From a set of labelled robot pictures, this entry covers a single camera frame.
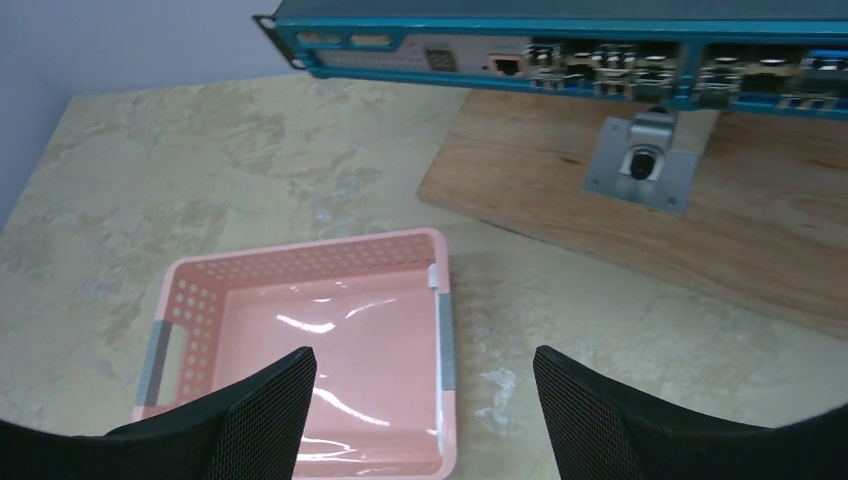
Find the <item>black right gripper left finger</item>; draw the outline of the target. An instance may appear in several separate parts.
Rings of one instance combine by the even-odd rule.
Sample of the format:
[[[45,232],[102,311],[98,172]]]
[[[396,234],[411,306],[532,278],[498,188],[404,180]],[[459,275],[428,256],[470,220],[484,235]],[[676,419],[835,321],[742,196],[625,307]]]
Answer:
[[[1,424],[4,479],[290,479],[317,362],[300,347],[255,374],[102,436]]]

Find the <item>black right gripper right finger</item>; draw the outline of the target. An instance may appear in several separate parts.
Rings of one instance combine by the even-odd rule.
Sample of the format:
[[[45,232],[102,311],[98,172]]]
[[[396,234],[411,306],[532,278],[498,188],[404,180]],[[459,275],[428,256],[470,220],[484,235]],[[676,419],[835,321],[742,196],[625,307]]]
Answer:
[[[533,371],[562,479],[844,479],[847,408],[767,428],[696,412],[554,348]]]

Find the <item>pink plastic basket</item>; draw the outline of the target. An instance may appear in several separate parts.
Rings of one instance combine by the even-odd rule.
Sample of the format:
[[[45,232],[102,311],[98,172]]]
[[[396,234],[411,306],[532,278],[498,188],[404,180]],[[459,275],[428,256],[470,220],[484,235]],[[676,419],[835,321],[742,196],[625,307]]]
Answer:
[[[135,420],[291,351],[317,373],[297,479],[444,479],[457,461],[448,250],[429,228],[186,257],[167,271]]]

